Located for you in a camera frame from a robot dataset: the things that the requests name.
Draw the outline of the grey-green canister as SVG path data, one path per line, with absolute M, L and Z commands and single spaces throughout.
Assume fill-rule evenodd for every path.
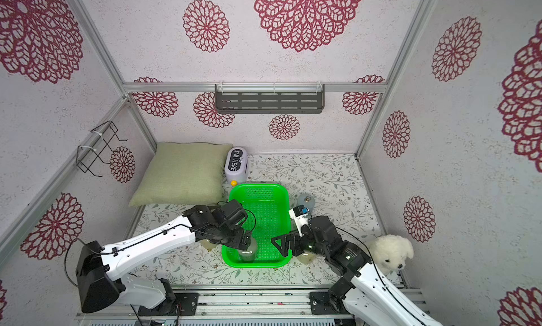
M 238 250 L 242 262 L 253 262 L 258 254 L 258 244 L 254 237 L 250 238 L 246 250 Z

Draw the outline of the blue-grey canister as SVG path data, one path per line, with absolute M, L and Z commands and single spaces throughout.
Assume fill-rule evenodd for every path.
M 316 199 L 310 193 L 300 193 L 297 196 L 297 205 L 304 206 L 309 211 L 313 211 L 316 205 Z

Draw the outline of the beige canister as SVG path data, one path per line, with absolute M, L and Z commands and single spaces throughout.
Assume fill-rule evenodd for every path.
M 218 247 L 217 244 L 211 243 L 208 239 L 200 241 L 200 245 L 209 252 Z
M 316 255 L 314 253 L 311 253 L 311 252 L 304 252 L 302 253 L 301 255 L 298 255 L 296 257 L 296 259 L 304 264 L 304 265 L 309 265 L 311 264 L 316 258 Z

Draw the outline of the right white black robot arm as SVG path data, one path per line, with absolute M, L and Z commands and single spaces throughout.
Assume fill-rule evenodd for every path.
M 328 217 L 304 221 L 301 228 L 276 236 L 271 243 L 281 255 L 298 256 L 306 251 L 322 255 L 340 276 L 328 290 L 330 305 L 341 308 L 369 325 L 439 325 L 409 300 L 379 271 L 370 251 L 345 241 Z

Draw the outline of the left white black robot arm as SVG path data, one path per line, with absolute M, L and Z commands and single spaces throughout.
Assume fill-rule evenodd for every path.
M 250 229 L 243 227 L 253 213 L 232 200 L 221 205 L 196 205 L 174 220 L 108 245 L 84 243 L 76 267 L 83 313 L 96 313 L 116 303 L 145 309 L 151 316 L 173 311 L 176 296 L 167 279 L 142 279 L 131 274 L 168 251 L 208 240 L 245 251 L 251 245 Z

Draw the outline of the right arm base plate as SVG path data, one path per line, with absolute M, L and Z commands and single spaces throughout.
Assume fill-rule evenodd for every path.
M 341 299 L 329 292 L 309 293 L 311 313 L 313 315 L 346 315 L 349 312 Z

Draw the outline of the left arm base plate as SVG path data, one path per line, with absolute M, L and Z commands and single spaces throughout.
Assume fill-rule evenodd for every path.
M 198 299 L 198 293 L 168 294 L 161 304 L 152 309 L 141 306 L 138 316 L 195 316 Z

